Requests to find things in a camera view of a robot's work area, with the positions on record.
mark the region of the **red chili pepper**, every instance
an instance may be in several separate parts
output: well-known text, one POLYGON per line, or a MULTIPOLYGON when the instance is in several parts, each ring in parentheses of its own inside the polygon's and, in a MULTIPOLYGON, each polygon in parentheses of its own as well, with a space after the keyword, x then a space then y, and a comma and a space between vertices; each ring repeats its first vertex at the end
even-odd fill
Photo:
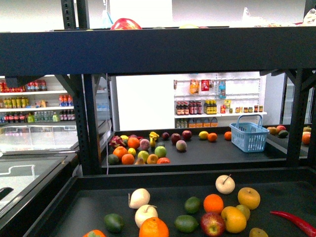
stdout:
POLYGON ((271 214, 284 217, 299 227, 308 237, 316 237, 316 229, 308 222, 285 211, 270 211, 271 214))

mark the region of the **basket handle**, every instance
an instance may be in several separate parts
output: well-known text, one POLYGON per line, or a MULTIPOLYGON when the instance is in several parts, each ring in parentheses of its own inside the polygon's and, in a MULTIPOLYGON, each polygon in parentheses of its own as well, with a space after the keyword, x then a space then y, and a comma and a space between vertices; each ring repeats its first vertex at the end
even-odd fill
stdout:
POLYGON ((249 117, 249 116, 259 116, 260 119, 258 121, 258 126, 260 127, 260 129, 262 128, 262 116, 261 115, 240 115, 238 120, 237 120, 237 123, 236 123, 236 127, 239 127, 239 120, 242 118, 242 117, 249 117))

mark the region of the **blue plastic basket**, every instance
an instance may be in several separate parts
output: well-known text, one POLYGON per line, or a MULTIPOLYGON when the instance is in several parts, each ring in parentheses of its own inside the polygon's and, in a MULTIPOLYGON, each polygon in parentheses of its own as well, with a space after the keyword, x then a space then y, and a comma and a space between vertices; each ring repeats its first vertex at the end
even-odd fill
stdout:
POLYGON ((261 115, 241 115, 237 123, 229 125, 232 129, 232 143, 243 152, 262 152, 265 149, 269 130, 262 127, 261 115), (242 117, 259 116, 258 124, 252 122, 239 122, 242 117))

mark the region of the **white pear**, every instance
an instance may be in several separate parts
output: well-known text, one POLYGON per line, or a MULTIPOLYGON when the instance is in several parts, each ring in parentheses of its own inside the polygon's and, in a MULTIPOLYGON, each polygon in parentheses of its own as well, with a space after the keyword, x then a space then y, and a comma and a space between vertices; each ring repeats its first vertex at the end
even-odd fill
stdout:
POLYGON ((136 189, 132 195, 128 194, 128 206, 133 209, 148 204, 149 200, 150 194, 146 189, 136 189))
POLYGON ((135 222, 138 228, 151 217, 158 217, 156 207, 148 204, 141 206, 135 213, 135 222))
POLYGON ((221 175, 216 179, 215 187, 221 194, 230 194, 235 189, 235 182, 230 175, 221 175))

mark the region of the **white shelf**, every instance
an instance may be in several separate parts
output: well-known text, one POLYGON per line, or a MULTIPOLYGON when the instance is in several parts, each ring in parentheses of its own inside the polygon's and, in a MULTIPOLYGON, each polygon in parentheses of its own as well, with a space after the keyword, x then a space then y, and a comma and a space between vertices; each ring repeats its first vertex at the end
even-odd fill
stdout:
POLYGON ((0 96, 11 95, 40 95, 40 94, 65 94, 66 90, 48 90, 48 91, 30 91, 30 92, 12 92, 12 93, 0 93, 0 96))
POLYGON ((232 114, 215 114, 215 115, 175 115, 175 119, 188 119, 188 118, 209 118, 209 117, 233 117, 233 116, 241 116, 241 115, 266 115, 267 112, 259 112, 259 113, 232 113, 232 114))
POLYGON ((49 110, 73 110, 73 106, 67 106, 67 107, 45 107, 45 108, 15 108, 15 109, 0 109, 0 113, 3 112, 15 112, 15 111, 49 111, 49 110))

